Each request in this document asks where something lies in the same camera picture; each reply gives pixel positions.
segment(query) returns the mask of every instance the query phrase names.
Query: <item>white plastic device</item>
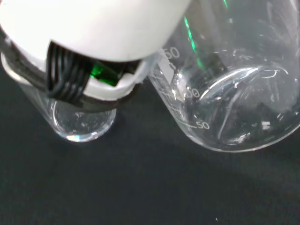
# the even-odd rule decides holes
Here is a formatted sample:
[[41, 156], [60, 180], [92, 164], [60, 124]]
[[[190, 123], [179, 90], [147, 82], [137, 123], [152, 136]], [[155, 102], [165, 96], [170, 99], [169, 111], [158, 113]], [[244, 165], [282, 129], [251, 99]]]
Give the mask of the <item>white plastic device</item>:
[[3, 0], [0, 26], [28, 61], [45, 72], [50, 42], [106, 61], [142, 60], [116, 87], [90, 78], [86, 96], [116, 100], [146, 77], [190, 0]]

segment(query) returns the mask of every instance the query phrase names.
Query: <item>clear glass jar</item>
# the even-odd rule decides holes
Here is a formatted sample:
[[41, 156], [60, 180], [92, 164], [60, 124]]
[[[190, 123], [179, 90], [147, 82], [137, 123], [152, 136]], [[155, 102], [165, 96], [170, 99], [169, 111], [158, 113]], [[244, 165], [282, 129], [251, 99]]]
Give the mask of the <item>clear glass jar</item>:
[[193, 0], [149, 76], [183, 132], [256, 150], [300, 126], [299, 1]]
[[19, 84], [29, 100], [62, 138], [72, 142], [88, 142], [102, 136], [112, 126], [116, 109], [100, 113], [86, 113], [71, 104], [49, 99], [45, 93], [16, 74], [7, 64], [3, 54], [1, 59], [7, 74]]

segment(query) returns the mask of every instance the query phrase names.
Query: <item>green light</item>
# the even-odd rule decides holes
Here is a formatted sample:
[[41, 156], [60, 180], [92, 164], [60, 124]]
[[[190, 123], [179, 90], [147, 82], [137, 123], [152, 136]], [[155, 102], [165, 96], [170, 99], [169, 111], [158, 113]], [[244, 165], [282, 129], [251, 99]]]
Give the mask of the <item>green light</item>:
[[95, 78], [103, 83], [109, 84], [111, 86], [116, 86], [118, 79], [114, 77], [114, 71], [104, 65], [95, 64], [90, 77]]
[[185, 25], [186, 25], [186, 27], [187, 27], [188, 37], [189, 37], [189, 39], [190, 39], [190, 41], [191, 41], [191, 45], [192, 45], [193, 51], [194, 51], [195, 55], [196, 55], [197, 58], [198, 58], [198, 59], [197, 59], [197, 65], [198, 65], [198, 67], [199, 67], [200, 69], [204, 69], [204, 66], [203, 66], [203, 64], [202, 64], [202, 62], [201, 62], [201, 60], [200, 60], [200, 57], [199, 57], [199, 55], [198, 55], [198, 52], [197, 52], [197, 50], [196, 50], [196, 44], [195, 44], [195, 41], [194, 41], [194, 39], [193, 39], [193, 35], [192, 35], [192, 32], [191, 32], [191, 29], [189, 28], [188, 19], [187, 19], [186, 17], [184, 17], [184, 23], [185, 23]]
[[223, 0], [226, 8], [228, 8], [227, 0]]

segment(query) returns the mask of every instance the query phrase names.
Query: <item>black surface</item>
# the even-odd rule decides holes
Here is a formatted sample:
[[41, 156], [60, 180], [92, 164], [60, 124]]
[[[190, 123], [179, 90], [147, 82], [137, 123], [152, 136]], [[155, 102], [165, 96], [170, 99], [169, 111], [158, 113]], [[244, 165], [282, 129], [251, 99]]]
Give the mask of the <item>black surface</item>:
[[59, 138], [0, 71], [0, 225], [299, 225], [300, 131], [206, 150], [149, 82], [90, 143]]

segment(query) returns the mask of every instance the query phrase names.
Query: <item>black wire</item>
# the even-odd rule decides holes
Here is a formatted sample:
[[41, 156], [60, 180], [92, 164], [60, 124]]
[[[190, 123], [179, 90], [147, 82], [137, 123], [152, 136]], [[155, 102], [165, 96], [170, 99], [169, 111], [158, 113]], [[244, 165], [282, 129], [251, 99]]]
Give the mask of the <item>black wire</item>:
[[89, 58], [51, 43], [46, 67], [48, 97], [76, 103], [83, 95], [91, 69]]

